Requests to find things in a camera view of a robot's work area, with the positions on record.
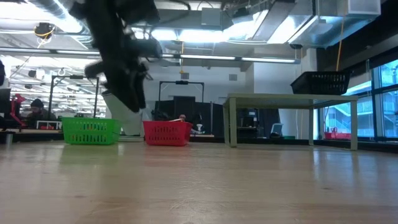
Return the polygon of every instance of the air duct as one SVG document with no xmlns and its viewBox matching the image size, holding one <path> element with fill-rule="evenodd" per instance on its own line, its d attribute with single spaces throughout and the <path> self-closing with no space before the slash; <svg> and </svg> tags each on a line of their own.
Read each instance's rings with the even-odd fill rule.
<svg viewBox="0 0 398 224">
<path fill-rule="evenodd" d="M 56 24 L 59 28 L 61 28 L 65 32 L 74 32 L 80 33 L 82 37 L 73 37 L 75 40 L 79 41 L 82 45 L 84 45 L 87 49 L 92 49 L 91 42 L 93 40 L 92 37 L 88 37 L 90 34 L 87 26 L 81 22 L 78 22 L 75 18 L 69 15 L 67 8 L 72 5 L 73 1 L 67 0 L 30 0 L 31 4 L 36 6 L 37 8 L 50 13 L 57 19 L 59 22 Z"/>
</svg>

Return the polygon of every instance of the desk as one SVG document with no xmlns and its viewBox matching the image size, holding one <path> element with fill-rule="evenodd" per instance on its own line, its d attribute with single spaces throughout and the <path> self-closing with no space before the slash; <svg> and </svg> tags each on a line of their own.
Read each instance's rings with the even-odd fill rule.
<svg viewBox="0 0 398 224">
<path fill-rule="evenodd" d="M 201 138 L 213 138 L 212 134 L 191 134 L 191 137 L 201 137 Z"/>
<path fill-rule="evenodd" d="M 309 110 L 309 143 L 313 145 L 313 110 L 351 103 L 351 114 L 357 114 L 357 102 L 357 96 L 230 93 L 224 103 L 225 143 L 230 147 L 237 146 L 236 108 Z M 358 117 L 351 116 L 351 150 L 357 149 Z"/>
</svg>

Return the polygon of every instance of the black basket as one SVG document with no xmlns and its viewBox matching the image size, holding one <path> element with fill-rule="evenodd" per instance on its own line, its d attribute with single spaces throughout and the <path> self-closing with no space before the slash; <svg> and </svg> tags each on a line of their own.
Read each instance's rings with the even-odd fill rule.
<svg viewBox="0 0 398 224">
<path fill-rule="evenodd" d="M 292 84 L 294 94 L 342 95 L 351 72 L 304 72 Z"/>
</svg>

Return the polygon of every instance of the wooden surface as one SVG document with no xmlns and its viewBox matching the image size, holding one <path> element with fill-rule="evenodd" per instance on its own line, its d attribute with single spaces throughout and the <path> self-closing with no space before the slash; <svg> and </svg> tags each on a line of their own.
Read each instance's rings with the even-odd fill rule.
<svg viewBox="0 0 398 224">
<path fill-rule="evenodd" d="M 319 109 L 358 101 L 358 96 L 230 93 L 224 105 L 228 106 L 231 98 L 236 99 L 237 108 L 264 109 Z"/>
<path fill-rule="evenodd" d="M 10 131 L 14 131 L 16 134 L 57 134 L 62 133 L 61 130 L 43 130 L 43 129 L 22 129 L 19 132 L 19 129 L 9 129 Z"/>
<path fill-rule="evenodd" d="M 398 157 L 309 146 L 0 147 L 0 223 L 397 223 Z"/>
</svg>

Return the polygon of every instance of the red object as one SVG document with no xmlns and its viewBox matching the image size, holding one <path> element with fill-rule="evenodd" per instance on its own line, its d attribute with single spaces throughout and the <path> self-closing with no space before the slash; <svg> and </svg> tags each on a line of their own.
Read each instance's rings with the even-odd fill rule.
<svg viewBox="0 0 398 224">
<path fill-rule="evenodd" d="M 11 101 L 11 113 L 10 115 L 12 116 L 12 118 L 14 118 L 14 120 L 16 120 L 22 127 L 26 127 L 26 124 L 23 123 L 16 115 L 15 115 L 15 107 L 16 104 L 21 104 L 23 101 L 25 101 L 26 99 L 21 97 L 20 94 L 16 94 L 16 98 L 17 99 L 12 99 Z"/>
<path fill-rule="evenodd" d="M 17 93 L 15 94 L 15 97 L 17 98 L 17 103 L 22 103 L 23 101 L 25 101 L 26 99 L 21 96 L 21 94 Z"/>
<path fill-rule="evenodd" d="M 332 128 L 331 133 L 325 133 L 325 139 L 351 140 L 351 134 L 350 133 L 337 133 L 337 128 Z"/>
<path fill-rule="evenodd" d="M 188 122 L 144 121 L 145 142 L 151 146 L 185 146 L 191 128 Z"/>
<path fill-rule="evenodd" d="M 40 126 L 40 129 L 42 129 L 42 130 L 54 130 L 54 127 L 53 126 Z"/>
</svg>

